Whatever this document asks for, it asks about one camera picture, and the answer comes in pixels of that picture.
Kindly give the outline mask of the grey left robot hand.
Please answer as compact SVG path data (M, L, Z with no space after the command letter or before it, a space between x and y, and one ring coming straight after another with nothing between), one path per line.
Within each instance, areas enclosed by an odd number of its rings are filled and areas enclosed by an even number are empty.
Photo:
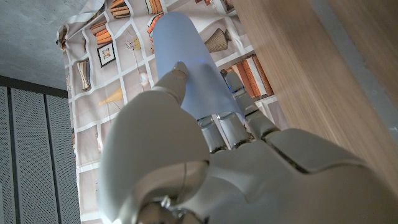
M397 195L361 159L301 129L277 129L246 110L236 149L210 152L181 107L178 62L118 114L99 167L105 223L396 223Z

